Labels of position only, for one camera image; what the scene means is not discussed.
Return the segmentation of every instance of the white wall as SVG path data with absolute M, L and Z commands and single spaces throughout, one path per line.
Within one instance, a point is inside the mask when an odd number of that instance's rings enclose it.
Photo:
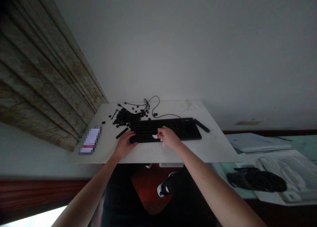
M 317 128 L 316 0 L 54 1 L 110 102 L 201 99 L 223 130 Z
M 68 151 L 0 123 L 0 179 L 92 178 L 100 164 L 70 164 Z

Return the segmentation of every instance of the person's left hand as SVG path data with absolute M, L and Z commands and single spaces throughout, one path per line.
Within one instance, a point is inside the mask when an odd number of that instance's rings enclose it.
M 132 136 L 135 136 L 134 131 L 128 131 L 120 137 L 115 152 L 112 155 L 118 162 L 123 159 L 138 144 L 137 142 L 134 142 L 133 144 L 128 144 L 128 141 Z

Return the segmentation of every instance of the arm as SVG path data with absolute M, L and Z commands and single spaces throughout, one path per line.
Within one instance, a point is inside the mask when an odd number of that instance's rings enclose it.
M 266 226 L 251 207 L 207 164 L 184 145 L 171 129 L 163 126 L 158 131 L 158 137 L 183 160 L 222 226 Z
M 108 162 L 68 204 L 52 227 L 88 226 L 117 163 L 137 145 L 128 144 L 129 138 L 134 135 L 134 132 L 130 131 L 121 136 Z

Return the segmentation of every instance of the leg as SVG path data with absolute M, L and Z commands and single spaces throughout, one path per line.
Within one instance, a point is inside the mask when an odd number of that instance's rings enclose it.
M 175 175 L 178 186 L 173 187 L 167 182 L 173 197 L 164 210 L 158 214 L 158 219 L 171 225 L 179 226 L 216 226 L 216 217 L 208 206 L 205 198 L 184 166 L 179 174 Z
M 131 182 L 144 164 L 118 164 L 105 190 L 100 226 L 131 226 L 147 222 L 150 215 Z

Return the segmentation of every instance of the hand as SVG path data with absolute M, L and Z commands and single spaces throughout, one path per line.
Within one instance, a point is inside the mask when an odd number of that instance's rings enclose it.
M 182 144 L 178 136 L 170 128 L 163 126 L 158 130 L 158 138 L 162 139 L 166 145 L 172 149 L 176 149 Z
M 128 131 L 120 137 L 115 152 L 112 155 L 118 162 L 123 159 L 138 144 L 137 142 L 134 142 L 133 144 L 128 144 L 128 141 L 132 136 L 135 136 L 134 131 Z

